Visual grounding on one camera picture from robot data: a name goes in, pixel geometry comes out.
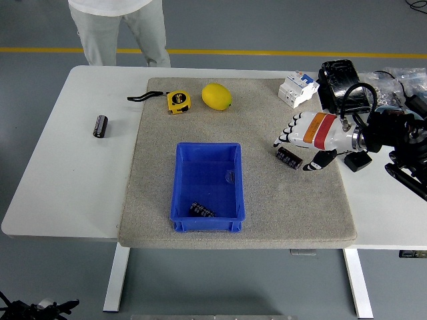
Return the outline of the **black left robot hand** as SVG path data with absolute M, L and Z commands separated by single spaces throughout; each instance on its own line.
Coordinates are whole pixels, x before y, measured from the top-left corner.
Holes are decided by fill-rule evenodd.
M 79 300 L 74 299 L 62 304 L 48 302 L 46 306 L 39 304 L 26 304 L 20 300 L 10 302 L 6 296 L 1 293 L 1 300 L 6 304 L 1 308 L 3 314 L 1 319 L 65 319 L 62 313 L 70 315 L 71 310 L 79 305 Z

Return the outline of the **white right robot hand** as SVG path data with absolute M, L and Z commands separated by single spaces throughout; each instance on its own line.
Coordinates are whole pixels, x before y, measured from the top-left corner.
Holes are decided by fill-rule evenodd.
M 355 126 L 351 126 L 348 131 L 343 130 L 342 122 L 336 115 L 304 111 L 292 117 L 288 126 L 274 141 L 274 147 L 282 143 L 291 143 L 298 147 L 315 149 L 318 152 L 308 164 L 304 165 L 303 170 L 321 170 L 337 155 L 355 150 L 353 145 L 355 129 Z

